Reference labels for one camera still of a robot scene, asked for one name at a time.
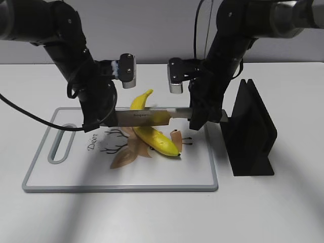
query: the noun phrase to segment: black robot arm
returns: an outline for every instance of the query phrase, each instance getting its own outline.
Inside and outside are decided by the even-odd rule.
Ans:
[[[217,13],[217,33],[205,60],[170,59],[169,85],[182,92],[190,80],[190,128],[222,117],[224,93],[245,52],[262,37],[293,38],[304,28],[324,28],[323,0],[224,0]]]
[[[86,132],[101,123],[116,124],[117,93],[112,79],[119,76],[124,88],[135,86],[134,56],[122,55],[115,66],[123,65],[115,73],[112,61],[94,61],[79,14],[70,5],[62,1],[0,0],[0,39],[44,46],[68,81],[67,96],[79,98]]]

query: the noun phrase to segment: white table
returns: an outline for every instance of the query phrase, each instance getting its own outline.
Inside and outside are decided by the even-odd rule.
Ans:
[[[147,105],[186,106],[169,93],[165,65],[139,65],[137,86],[117,84],[118,106],[146,89]],[[324,64],[246,64],[278,130],[275,176],[234,177],[218,125],[219,190],[212,193],[27,194],[21,189],[46,127],[0,103],[0,242],[324,242]],[[224,101],[231,114],[240,79]],[[66,98],[54,65],[0,65],[0,92],[49,120]]]

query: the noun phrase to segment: yellow banana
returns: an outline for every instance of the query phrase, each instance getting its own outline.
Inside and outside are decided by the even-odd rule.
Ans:
[[[148,90],[143,95],[134,99],[131,110],[142,110],[145,108],[147,97],[153,90]],[[167,156],[180,156],[177,146],[166,136],[152,127],[134,127],[136,135],[156,151]]]

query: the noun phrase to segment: kitchen knife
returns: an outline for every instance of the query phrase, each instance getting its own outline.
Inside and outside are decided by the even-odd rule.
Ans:
[[[228,117],[224,110],[221,122],[227,122]],[[117,109],[118,127],[154,127],[169,124],[171,118],[191,118],[192,109],[186,107],[160,108],[146,107],[144,110]]]

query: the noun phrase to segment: black stand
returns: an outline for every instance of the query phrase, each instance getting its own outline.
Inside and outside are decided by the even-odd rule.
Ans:
[[[252,79],[241,80],[232,117],[220,125],[235,176],[274,175],[268,155],[277,130]]]

